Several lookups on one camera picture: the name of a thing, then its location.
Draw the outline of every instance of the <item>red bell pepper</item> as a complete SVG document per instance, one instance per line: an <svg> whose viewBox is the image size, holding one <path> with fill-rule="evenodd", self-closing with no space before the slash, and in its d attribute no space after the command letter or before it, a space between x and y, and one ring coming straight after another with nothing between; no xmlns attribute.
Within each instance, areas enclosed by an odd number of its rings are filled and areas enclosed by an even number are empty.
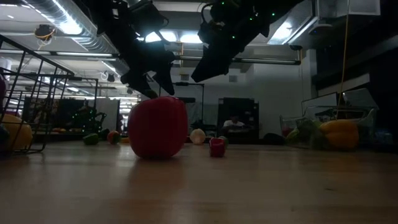
<svg viewBox="0 0 398 224"><path fill-rule="evenodd" d="M210 145L210 157L224 157L225 154L224 139L212 138L210 139L209 145Z"/></svg>

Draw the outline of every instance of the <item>person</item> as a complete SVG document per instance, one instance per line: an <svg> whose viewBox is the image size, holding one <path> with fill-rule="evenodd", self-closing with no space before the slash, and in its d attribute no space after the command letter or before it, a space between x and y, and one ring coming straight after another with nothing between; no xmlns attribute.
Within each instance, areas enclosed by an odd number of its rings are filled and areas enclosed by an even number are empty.
<svg viewBox="0 0 398 224"><path fill-rule="evenodd" d="M226 120L221 128L221 132L224 136L228 133L241 132L244 128L244 123L239 121L238 115L232 114L229 118L230 119Z"/></svg>

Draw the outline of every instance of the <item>ceiling light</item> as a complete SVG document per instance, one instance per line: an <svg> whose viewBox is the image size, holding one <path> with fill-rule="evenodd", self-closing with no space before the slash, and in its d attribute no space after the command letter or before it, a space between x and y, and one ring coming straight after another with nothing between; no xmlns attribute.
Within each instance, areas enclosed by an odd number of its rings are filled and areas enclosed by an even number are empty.
<svg viewBox="0 0 398 224"><path fill-rule="evenodd" d="M177 36L172 31L161 31L160 34L162 34L164 39L166 39L170 42L177 41ZM160 37L157 34L155 34L155 32L151 32L150 34L148 34L148 36L145 39L145 41L147 43L154 42L154 41L160 41L160 40L161 40Z"/></svg>
<svg viewBox="0 0 398 224"><path fill-rule="evenodd" d="M110 65L108 65L107 63L105 63L105 62L102 62L104 65L106 65L110 70L112 70L112 71L114 71L114 72L116 72L116 69L114 68L114 67L112 67L112 66L110 66Z"/></svg>
<svg viewBox="0 0 398 224"><path fill-rule="evenodd" d="M104 62L115 62L115 61L117 61L116 58L101 58L101 57L98 57L98 58L88 57L87 60L91 60L91 61L102 60Z"/></svg>
<svg viewBox="0 0 398 224"><path fill-rule="evenodd" d="M137 97L127 97L127 96L121 96L121 97L109 97L111 100L138 100Z"/></svg>
<svg viewBox="0 0 398 224"><path fill-rule="evenodd" d="M23 50L6 50L6 49L2 49L0 50L0 53L4 53L4 54L23 54L24 51ZM35 51L35 53L39 54L39 55L50 55L50 52L47 51Z"/></svg>
<svg viewBox="0 0 398 224"><path fill-rule="evenodd" d="M136 104L137 104L136 101L121 101L121 102L120 102L120 105L126 105L126 106L129 106L129 105L136 105Z"/></svg>
<svg viewBox="0 0 398 224"><path fill-rule="evenodd" d="M35 53L39 54L39 55L50 55L50 52L44 52L44 51L36 51Z"/></svg>
<svg viewBox="0 0 398 224"><path fill-rule="evenodd" d="M63 22L60 24L60 29L66 34L80 34L82 32L81 27L75 21Z"/></svg>
<svg viewBox="0 0 398 224"><path fill-rule="evenodd" d="M129 113L131 111L131 109L121 109L120 112L122 113Z"/></svg>
<svg viewBox="0 0 398 224"><path fill-rule="evenodd" d="M69 86L69 84L65 84L64 82L60 82L62 85L66 85L66 86Z"/></svg>
<svg viewBox="0 0 398 224"><path fill-rule="evenodd" d="M75 88L75 87L70 87L70 88L68 88L68 90L74 91L74 92L79 92L79 89L77 89L77 88Z"/></svg>
<svg viewBox="0 0 398 224"><path fill-rule="evenodd" d="M17 7L17 5L14 5L14 4L0 4L0 6L11 6L11 7Z"/></svg>
<svg viewBox="0 0 398 224"><path fill-rule="evenodd" d="M189 44L200 44L202 41L200 40L197 34L185 34L180 38L180 41L183 43Z"/></svg>
<svg viewBox="0 0 398 224"><path fill-rule="evenodd" d="M318 21L318 17L314 17L303 29L300 30L300 32L296 33L291 39L287 39L285 42L282 44L292 44L298 37L300 37L308 28L310 28L314 23Z"/></svg>
<svg viewBox="0 0 398 224"><path fill-rule="evenodd" d="M292 24L284 22L269 40L268 44L280 44L284 39L288 38L292 34Z"/></svg>
<svg viewBox="0 0 398 224"><path fill-rule="evenodd" d="M0 50L0 53L4 53L4 54L23 54L24 51L23 50Z"/></svg>
<svg viewBox="0 0 398 224"><path fill-rule="evenodd" d="M57 52L60 56L85 56L85 57L112 57L112 54L97 54L83 52Z"/></svg>

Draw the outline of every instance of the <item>cable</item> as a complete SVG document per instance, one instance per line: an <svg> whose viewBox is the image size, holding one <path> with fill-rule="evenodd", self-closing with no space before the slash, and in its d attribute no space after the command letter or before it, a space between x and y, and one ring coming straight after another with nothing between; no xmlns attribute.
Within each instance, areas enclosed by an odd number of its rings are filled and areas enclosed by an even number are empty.
<svg viewBox="0 0 398 224"><path fill-rule="evenodd" d="M340 109L341 98L343 96L344 76L345 76L345 71L346 71L346 56L347 56L347 41L348 41L348 21L349 21L349 7L350 6L351 6L351 0L348 0L347 20L346 20L346 35L345 35L345 39L344 39L344 53L343 53L343 74L341 76L340 95L339 95L339 98L338 98L336 119L338 119L338 112L339 112L339 109Z"/></svg>
<svg viewBox="0 0 398 224"><path fill-rule="evenodd" d="M47 35L44 35L44 36L38 36L38 35L36 35L36 31L37 31L37 29L36 29L35 32L34 32L34 34L35 34L35 37L37 37L37 38L39 38L39 39L43 39L43 38L48 38L48 37L50 37L50 36L55 32L55 30L56 30L56 29L53 29L52 32L51 32L50 34L47 34Z"/></svg>
<svg viewBox="0 0 398 224"><path fill-rule="evenodd" d="M200 11L199 11L199 8L200 8L200 6L203 5L203 4L206 4L206 3L205 3L205 2L201 2L201 3L199 4L199 6L198 6L198 8L197 8L197 12L200 12Z"/></svg>
<svg viewBox="0 0 398 224"><path fill-rule="evenodd" d="M209 7L209 6L213 6L214 5L214 3L208 3L208 4L205 4L204 6L203 6L203 8L201 9L201 19L203 19L203 22L206 22L207 23L207 21L206 21L206 19L205 19L205 15L203 14L204 12L205 12L205 8L207 8L207 7Z"/></svg>
<svg viewBox="0 0 398 224"><path fill-rule="evenodd" d="M47 44L39 44L39 43L37 43L38 45L39 45L39 48L37 49L37 50L40 50L42 47L44 47L44 46L47 46L48 44L51 44L51 41L49 41ZM26 66L29 64L29 62L32 60L34 58L34 56L31 56L31 58L25 63L25 65L21 68L21 71L23 71L25 68L26 68Z"/></svg>

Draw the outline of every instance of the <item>white wall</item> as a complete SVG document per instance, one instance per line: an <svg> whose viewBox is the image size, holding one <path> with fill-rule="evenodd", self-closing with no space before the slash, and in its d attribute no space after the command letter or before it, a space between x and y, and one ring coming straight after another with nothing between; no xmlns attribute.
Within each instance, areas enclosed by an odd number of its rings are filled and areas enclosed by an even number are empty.
<svg viewBox="0 0 398 224"><path fill-rule="evenodd" d="M192 74L194 68L173 68L171 70L172 81L180 82L180 74ZM236 75L238 77L237 83L230 83L228 75ZM253 98L252 92L247 83L245 73L241 73L239 69L231 69L228 75L219 75L201 82L205 84L204 102L206 105L218 105L219 98ZM159 85L151 83L150 87L159 94ZM190 86L174 86L176 97L195 98L197 102L202 101L202 87L196 85ZM161 90L161 96L168 96L165 90Z"/></svg>
<svg viewBox="0 0 398 224"><path fill-rule="evenodd" d="M224 97L253 98L260 105L260 138L267 133L281 134L279 117L301 117L302 101L317 97L311 84L317 69L315 51L309 50L306 55L299 66L255 64L245 74L231 70L230 74L238 75L238 83L229 83L228 76L223 75L204 81L205 104L217 105L218 99ZM180 81L180 73L192 74L192 71L174 68L173 81ZM159 92L158 84L151 87ZM175 86L175 96L194 97L201 102L201 87Z"/></svg>
<svg viewBox="0 0 398 224"><path fill-rule="evenodd" d="M260 105L260 138L267 133L281 134L280 115L302 115L300 66L256 64L249 70L249 80L252 94Z"/></svg>
<svg viewBox="0 0 398 224"><path fill-rule="evenodd" d="M363 85L363 84L367 84L368 82L370 82L370 76L367 73L367 74L361 75L360 77L356 77L356 78L345 81L343 84L343 91L350 90L352 88L355 88L355 87ZM339 93L340 89L341 89L341 84L339 83L339 84L328 86L324 89L319 90L318 94L320 96L325 96L330 93Z"/></svg>

